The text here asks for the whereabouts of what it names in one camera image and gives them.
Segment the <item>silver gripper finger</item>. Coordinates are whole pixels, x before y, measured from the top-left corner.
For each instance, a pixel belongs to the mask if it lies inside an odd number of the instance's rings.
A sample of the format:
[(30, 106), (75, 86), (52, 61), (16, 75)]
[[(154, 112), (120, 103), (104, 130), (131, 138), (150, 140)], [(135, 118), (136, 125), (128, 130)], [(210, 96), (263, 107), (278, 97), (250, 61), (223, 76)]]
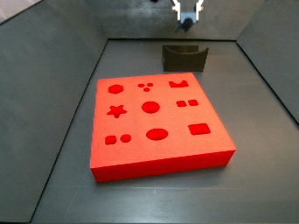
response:
[(203, 3), (204, 3), (204, 0), (199, 0), (195, 4), (196, 21), (200, 20), (200, 12), (203, 10)]
[(172, 11), (176, 13), (176, 19), (182, 19), (182, 4), (178, 0), (172, 0)]

